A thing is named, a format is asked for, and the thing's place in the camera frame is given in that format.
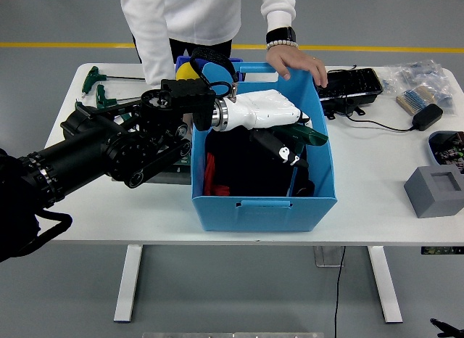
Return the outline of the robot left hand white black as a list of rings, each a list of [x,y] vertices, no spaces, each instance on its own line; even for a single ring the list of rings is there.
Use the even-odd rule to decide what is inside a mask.
[[[234,101],[228,97],[217,99],[212,116],[212,127],[216,131],[230,131],[241,125],[250,130],[252,138],[282,163],[308,168],[306,160],[268,131],[277,125],[296,123],[307,125],[311,124],[311,120],[275,89],[239,94]]]

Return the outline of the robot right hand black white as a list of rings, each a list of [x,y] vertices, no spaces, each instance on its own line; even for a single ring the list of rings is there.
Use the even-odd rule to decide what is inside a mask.
[[[430,322],[438,329],[440,332],[437,334],[438,337],[455,337],[463,338],[463,330],[458,329],[448,323],[439,321],[435,318],[431,318]]]

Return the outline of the person's left hand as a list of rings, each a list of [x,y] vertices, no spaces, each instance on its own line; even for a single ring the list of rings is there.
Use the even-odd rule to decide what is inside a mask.
[[[266,62],[286,81],[291,78],[289,71],[291,68],[309,72],[317,86],[325,88],[328,85],[325,64],[295,46],[277,45],[269,48],[266,53]]]

